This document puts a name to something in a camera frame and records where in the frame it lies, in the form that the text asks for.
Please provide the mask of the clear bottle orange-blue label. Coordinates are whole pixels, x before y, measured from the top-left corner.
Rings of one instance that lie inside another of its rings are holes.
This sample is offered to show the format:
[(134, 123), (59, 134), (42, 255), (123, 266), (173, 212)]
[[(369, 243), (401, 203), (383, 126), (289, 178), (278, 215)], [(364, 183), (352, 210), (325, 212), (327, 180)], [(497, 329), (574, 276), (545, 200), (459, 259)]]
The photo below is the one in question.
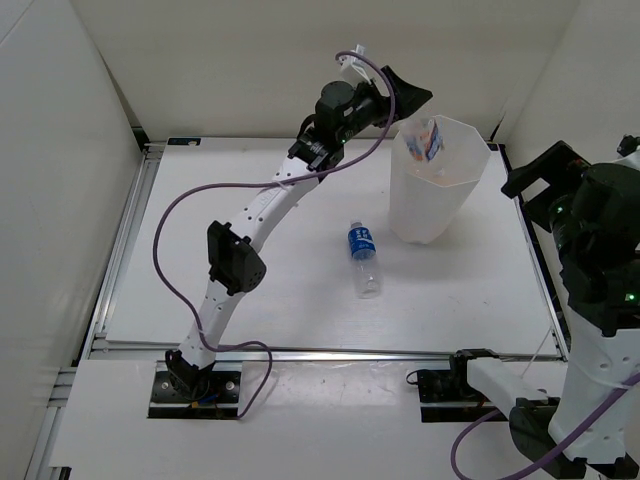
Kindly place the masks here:
[(407, 150), (417, 162), (429, 163), (444, 149), (444, 140), (436, 117), (404, 122), (399, 133)]

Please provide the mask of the clear bottle blue label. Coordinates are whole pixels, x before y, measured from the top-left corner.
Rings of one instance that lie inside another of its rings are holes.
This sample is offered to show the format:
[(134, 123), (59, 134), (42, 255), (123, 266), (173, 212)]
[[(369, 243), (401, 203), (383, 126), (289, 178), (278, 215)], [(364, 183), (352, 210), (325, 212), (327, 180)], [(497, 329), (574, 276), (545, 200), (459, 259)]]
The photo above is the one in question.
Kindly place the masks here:
[(360, 220), (352, 220), (347, 240), (356, 294), (360, 298), (378, 296), (382, 289), (382, 274), (371, 231)]

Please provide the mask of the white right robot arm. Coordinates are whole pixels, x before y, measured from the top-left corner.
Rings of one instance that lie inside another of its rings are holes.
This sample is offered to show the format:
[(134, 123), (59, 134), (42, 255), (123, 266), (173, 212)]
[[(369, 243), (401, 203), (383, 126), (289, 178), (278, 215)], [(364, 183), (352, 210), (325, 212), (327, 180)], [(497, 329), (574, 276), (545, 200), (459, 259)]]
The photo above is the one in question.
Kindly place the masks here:
[(617, 161), (593, 164), (560, 141), (512, 170), (502, 188), (514, 198), (537, 180), (546, 184), (523, 208), (552, 235), (568, 295), (571, 348), (561, 395), (531, 387), (488, 350), (450, 359), (450, 390), (464, 400), (480, 394), (507, 419), (529, 460), (526, 474), (639, 475), (625, 445), (639, 393), (638, 139), (624, 137), (619, 153)]

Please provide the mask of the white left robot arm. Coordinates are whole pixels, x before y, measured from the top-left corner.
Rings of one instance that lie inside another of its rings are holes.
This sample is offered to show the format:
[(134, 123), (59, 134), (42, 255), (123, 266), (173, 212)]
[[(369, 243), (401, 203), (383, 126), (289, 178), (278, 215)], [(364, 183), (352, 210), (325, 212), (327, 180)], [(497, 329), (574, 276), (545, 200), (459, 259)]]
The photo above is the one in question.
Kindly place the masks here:
[(388, 66), (382, 68), (381, 77), (387, 95), (367, 77), (326, 84), (272, 180), (261, 185), (256, 197), (231, 220), (213, 221), (207, 228), (209, 271), (204, 300), (191, 310), (194, 324), (185, 340), (165, 354), (170, 381), (186, 399), (198, 400), (212, 391), (222, 334), (239, 302), (266, 275), (259, 253), (275, 227), (338, 166), (345, 144), (355, 135), (370, 126), (384, 129), (404, 120), (433, 96), (402, 80)]

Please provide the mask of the white octagonal bin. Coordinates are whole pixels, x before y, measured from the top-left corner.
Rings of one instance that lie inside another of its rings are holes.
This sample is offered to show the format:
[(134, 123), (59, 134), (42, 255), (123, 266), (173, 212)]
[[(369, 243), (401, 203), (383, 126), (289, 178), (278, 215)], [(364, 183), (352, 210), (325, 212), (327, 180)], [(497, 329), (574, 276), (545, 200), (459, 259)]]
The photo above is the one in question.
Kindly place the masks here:
[(491, 151), (477, 129), (435, 115), (444, 149), (417, 162), (399, 133), (391, 149), (389, 224), (404, 242), (429, 244), (440, 236), (479, 183)]

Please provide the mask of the blue corner label left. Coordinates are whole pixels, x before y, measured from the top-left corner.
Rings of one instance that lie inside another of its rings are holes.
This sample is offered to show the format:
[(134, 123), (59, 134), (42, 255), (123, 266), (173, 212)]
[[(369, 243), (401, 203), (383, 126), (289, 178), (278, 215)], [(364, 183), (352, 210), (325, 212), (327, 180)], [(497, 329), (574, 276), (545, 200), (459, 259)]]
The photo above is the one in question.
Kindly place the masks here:
[(200, 137), (171, 137), (167, 140), (168, 146), (199, 146), (201, 144)]

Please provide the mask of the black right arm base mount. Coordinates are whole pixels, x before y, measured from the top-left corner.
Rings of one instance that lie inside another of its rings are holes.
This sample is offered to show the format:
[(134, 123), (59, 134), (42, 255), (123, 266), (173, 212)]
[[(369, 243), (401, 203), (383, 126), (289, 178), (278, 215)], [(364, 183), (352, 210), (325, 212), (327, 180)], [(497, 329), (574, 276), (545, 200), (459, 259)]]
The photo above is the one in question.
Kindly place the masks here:
[(420, 368), (410, 371), (405, 380), (418, 388), (422, 423), (472, 423), (492, 413), (487, 422), (505, 422), (518, 400), (514, 394), (498, 407), (483, 390), (468, 382), (467, 367), (472, 361), (494, 359), (489, 349), (463, 349), (449, 356), (447, 369)]

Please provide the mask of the aluminium left table rail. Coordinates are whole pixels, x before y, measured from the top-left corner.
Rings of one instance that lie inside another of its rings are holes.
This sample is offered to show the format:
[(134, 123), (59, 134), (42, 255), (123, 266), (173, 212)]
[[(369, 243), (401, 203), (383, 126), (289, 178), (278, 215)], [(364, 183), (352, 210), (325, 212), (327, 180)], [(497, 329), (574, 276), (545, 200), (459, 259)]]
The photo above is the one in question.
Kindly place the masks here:
[(164, 149), (163, 143), (148, 143), (143, 149), (92, 315), (78, 355), (72, 362), (73, 367), (89, 358), (94, 340), (108, 330)]

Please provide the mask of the aluminium table rail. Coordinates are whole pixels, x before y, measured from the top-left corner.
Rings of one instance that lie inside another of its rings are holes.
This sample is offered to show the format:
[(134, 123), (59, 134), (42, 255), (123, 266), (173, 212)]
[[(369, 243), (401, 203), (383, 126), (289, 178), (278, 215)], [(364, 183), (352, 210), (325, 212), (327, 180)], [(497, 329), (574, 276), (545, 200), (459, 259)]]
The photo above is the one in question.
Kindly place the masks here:
[(143, 149), (92, 315), (78, 355), (72, 362), (73, 367), (89, 358), (94, 340), (108, 330), (164, 149), (163, 143), (148, 143)]
[[(110, 342), (98, 338), (93, 341), (85, 358), (90, 360), (163, 360), (164, 352), (175, 349), (172, 344)], [(415, 351), (368, 351), (368, 350), (327, 350), (327, 349), (287, 349), (271, 347), (272, 359), (276, 362), (321, 362), (321, 361), (446, 361), (450, 353)], [(266, 361), (268, 353), (259, 347), (222, 352), (216, 355), (218, 361)]]

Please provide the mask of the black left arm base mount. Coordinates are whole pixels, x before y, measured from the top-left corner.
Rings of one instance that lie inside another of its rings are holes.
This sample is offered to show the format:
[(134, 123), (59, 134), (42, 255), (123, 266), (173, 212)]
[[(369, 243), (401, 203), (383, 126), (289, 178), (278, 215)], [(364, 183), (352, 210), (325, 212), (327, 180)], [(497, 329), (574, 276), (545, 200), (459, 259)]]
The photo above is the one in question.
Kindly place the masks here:
[(218, 363), (194, 390), (182, 391), (162, 363), (156, 365), (147, 417), (150, 419), (234, 420), (239, 413), (242, 366)]

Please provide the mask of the aluminium front table rail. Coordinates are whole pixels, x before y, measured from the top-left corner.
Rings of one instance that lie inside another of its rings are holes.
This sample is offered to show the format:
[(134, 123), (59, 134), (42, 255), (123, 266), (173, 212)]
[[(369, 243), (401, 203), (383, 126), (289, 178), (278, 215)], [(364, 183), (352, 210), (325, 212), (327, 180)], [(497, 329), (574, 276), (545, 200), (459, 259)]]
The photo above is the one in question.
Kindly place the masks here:
[[(85, 358), (90, 360), (163, 360), (164, 352), (175, 349), (172, 344), (110, 342), (98, 338), (93, 341)], [(271, 347), (272, 359), (276, 362), (321, 362), (321, 361), (446, 361), (450, 353), (415, 351), (368, 351), (368, 350), (327, 350), (327, 349), (287, 349)], [(216, 355), (218, 361), (266, 361), (268, 353), (259, 347), (222, 352)]]

